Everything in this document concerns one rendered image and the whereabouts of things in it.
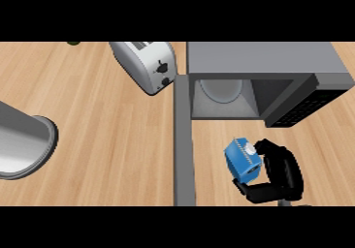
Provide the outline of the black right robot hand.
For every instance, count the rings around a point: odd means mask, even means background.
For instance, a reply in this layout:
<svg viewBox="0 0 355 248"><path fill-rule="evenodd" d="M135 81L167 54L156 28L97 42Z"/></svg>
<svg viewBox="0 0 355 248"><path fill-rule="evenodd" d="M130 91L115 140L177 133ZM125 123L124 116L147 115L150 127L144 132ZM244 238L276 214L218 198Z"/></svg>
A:
<svg viewBox="0 0 355 248"><path fill-rule="evenodd" d="M291 152L266 139L254 144L254 149L263 156L269 181L246 185L235 178L232 182L241 194L251 203L298 201L303 193L303 179Z"/></svg>

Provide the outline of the blue milk carton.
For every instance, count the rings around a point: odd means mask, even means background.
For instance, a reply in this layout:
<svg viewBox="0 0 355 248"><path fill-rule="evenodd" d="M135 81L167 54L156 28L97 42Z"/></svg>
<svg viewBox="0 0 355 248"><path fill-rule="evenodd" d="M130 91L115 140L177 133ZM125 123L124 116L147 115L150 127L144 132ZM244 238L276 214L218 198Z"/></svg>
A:
<svg viewBox="0 0 355 248"><path fill-rule="evenodd" d="M245 138L233 138L224 150L227 169L241 183L248 183L260 173L261 159Z"/></svg>

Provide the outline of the grey microwave door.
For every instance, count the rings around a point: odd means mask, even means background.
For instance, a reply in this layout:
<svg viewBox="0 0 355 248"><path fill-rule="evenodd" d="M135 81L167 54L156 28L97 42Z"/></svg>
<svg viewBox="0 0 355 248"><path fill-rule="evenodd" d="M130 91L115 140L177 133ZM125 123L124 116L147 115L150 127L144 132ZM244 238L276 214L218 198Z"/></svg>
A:
<svg viewBox="0 0 355 248"><path fill-rule="evenodd" d="M172 197L175 206L196 205L189 78L172 83Z"/></svg>

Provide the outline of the grey microwave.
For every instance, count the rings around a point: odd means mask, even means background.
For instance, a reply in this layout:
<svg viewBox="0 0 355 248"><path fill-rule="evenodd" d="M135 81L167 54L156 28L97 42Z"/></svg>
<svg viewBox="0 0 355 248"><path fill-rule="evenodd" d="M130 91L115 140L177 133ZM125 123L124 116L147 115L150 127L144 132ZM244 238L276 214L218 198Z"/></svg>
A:
<svg viewBox="0 0 355 248"><path fill-rule="evenodd" d="M328 42L189 42L190 116L288 128L353 86Z"/></svg>

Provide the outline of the white toaster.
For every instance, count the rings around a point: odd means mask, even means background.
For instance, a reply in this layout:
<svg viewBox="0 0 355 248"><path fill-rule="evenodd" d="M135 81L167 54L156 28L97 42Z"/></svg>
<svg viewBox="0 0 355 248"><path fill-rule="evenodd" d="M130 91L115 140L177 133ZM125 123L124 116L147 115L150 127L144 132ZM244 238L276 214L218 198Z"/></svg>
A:
<svg viewBox="0 0 355 248"><path fill-rule="evenodd" d="M177 75L168 42L109 42L113 58L147 95L155 95Z"/></svg>

